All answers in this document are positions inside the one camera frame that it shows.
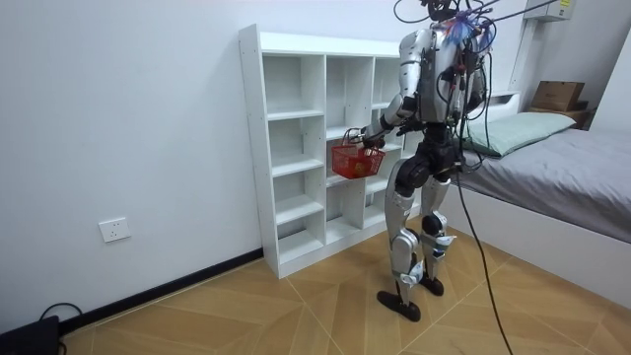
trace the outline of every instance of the silver robot leg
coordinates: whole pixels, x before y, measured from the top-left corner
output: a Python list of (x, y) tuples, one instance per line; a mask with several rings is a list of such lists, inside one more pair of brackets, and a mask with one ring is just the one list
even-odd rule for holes
[(450, 183), (450, 179), (438, 181), (430, 177), (421, 191), (421, 214), (423, 215), (421, 244), (425, 257), (425, 273), (421, 284), (437, 296), (442, 296), (445, 291), (443, 284), (436, 277), (438, 268), (445, 256), (445, 251), (455, 238), (445, 235), (447, 218), (438, 211)]
[(385, 206), (390, 264), (398, 295), (381, 291), (377, 298), (391, 310), (412, 321), (419, 321), (421, 313), (410, 300), (410, 290), (423, 277), (423, 261), (418, 262), (415, 253), (419, 246), (418, 235), (405, 227), (414, 202), (414, 194), (405, 197), (395, 190), (396, 177), (404, 162), (405, 160), (398, 161), (392, 169), (386, 188)]

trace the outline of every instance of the humanoid robot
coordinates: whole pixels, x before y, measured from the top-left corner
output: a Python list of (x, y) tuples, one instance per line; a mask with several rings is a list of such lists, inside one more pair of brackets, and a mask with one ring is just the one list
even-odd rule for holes
[[(362, 128), (360, 135), (365, 146), (379, 147), (395, 127), (398, 135), (424, 133), (416, 154), (397, 162), (390, 174), (385, 211), (397, 293), (381, 291), (377, 295), (383, 305), (412, 321), (421, 319), (419, 308), (410, 300), (413, 286), (421, 284), (436, 296), (445, 291), (437, 271), (454, 237), (446, 236), (447, 219), (439, 207), (451, 174), (460, 166), (454, 132), (465, 115), (486, 100), (482, 51), (487, 48), (480, 43), (482, 30), (476, 28), (466, 37), (454, 40), (449, 35), (454, 30), (450, 25), (462, 12), (450, 9), (451, 3), (422, 0), (421, 5), (428, 7), (434, 23), (429, 30), (417, 31), (401, 41), (400, 93), (379, 119)], [(416, 233), (406, 228), (405, 222), (414, 191), (420, 187), (422, 230)], [(416, 254), (419, 246), (422, 259)]]

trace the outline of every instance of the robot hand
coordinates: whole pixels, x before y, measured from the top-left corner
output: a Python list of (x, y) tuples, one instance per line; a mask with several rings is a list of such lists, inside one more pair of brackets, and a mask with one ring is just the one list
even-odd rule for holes
[(360, 136), (362, 137), (361, 143), (364, 145), (364, 148), (382, 149), (386, 145), (382, 135), (366, 137), (366, 127), (362, 128)]

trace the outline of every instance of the wall outlet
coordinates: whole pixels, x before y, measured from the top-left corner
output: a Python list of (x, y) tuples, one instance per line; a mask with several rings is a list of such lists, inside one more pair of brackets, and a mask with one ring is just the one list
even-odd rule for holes
[(99, 223), (99, 228), (101, 228), (101, 234), (103, 235), (103, 240), (106, 243), (131, 237), (126, 218), (121, 218), (108, 222), (101, 222)]

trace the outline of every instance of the robot leg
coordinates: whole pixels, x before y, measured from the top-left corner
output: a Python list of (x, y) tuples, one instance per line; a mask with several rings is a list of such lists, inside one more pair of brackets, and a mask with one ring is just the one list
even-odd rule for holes
[(425, 257), (425, 271), (420, 284), (436, 296), (443, 296), (445, 288), (438, 279), (438, 267), (445, 251), (455, 237), (445, 236), (447, 218), (438, 212), (451, 180), (446, 174), (430, 177), (421, 191), (421, 213), (423, 215), (420, 242)]
[(410, 290), (423, 277), (423, 262), (418, 262), (415, 253), (419, 236), (407, 229), (405, 222), (414, 202), (414, 190), (429, 178), (427, 166), (426, 160), (417, 157), (397, 162), (386, 189), (386, 226), (397, 294), (381, 291), (377, 299), (412, 321), (421, 320), (421, 311), (410, 300)]

